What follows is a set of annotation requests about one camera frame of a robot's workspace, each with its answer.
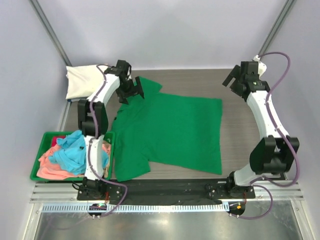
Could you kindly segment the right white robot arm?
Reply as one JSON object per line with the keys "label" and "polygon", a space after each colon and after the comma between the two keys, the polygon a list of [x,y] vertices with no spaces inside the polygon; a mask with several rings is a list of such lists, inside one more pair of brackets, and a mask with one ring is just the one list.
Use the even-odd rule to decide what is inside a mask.
{"label": "right white robot arm", "polygon": [[298,138],[291,137],[282,125],[268,83],[260,79],[265,70],[265,65],[258,60],[243,61],[234,66],[222,83],[249,106],[260,138],[250,153],[249,163],[226,179],[225,192],[231,198],[244,197],[259,180],[272,182],[287,173],[300,147]]}

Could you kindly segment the green t shirt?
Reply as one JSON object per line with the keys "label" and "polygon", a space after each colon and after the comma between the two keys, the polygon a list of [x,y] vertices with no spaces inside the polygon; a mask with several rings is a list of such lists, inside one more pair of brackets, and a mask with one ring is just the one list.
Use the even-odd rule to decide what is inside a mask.
{"label": "green t shirt", "polygon": [[116,179],[147,174],[151,162],[221,175],[222,100],[162,93],[161,84],[140,82],[144,95],[130,97],[112,123]]}

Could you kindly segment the green plastic tray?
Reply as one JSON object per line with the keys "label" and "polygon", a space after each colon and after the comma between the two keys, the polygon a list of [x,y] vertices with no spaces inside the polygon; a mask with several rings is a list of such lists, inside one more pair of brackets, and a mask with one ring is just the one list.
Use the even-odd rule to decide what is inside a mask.
{"label": "green plastic tray", "polygon": [[41,177],[37,176],[37,172],[39,170],[40,167],[40,162],[39,162],[39,158],[47,151],[51,148],[51,141],[52,138],[54,136],[64,136],[64,135],[70,135],[72,134],[72,131],[52,131],[52,132],[45,132],[43,134],[41,143],[39,145],[39,149],[37,152],[37,156],[35,158],[35,162],[33,164],[31,173],[30,173],[30,179],[32,181],[35,182],[53,182],[53,181],[58,181],[58,182],[67,182],[67,181],[75,181],[75,182],[82,182],[83,181],[83,177],[85,176],[85,174],[81,177],[70,177],[64,180],[49,180],[49,179],[44,179]]}

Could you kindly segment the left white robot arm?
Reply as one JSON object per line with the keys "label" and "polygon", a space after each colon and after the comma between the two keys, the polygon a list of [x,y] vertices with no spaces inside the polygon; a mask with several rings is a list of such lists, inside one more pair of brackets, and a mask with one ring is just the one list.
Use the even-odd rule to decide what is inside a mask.
{"label": "left white robot arm", "polygon": [[80,201],[101,200],[107,193],[109,181],[105,179],[102,145],[109,125],[106,105],[112,94],[117,94],[121,104],[128,104],[129,97],[144,97],[140,78],[132,79],[132,66],[127,61],[118,60],[106,70],[102,70],[100,64],[96,68],[102,73],[102,83],[77,104],[78,128],[84,136],[86,150],[85,173],[77,194]]}

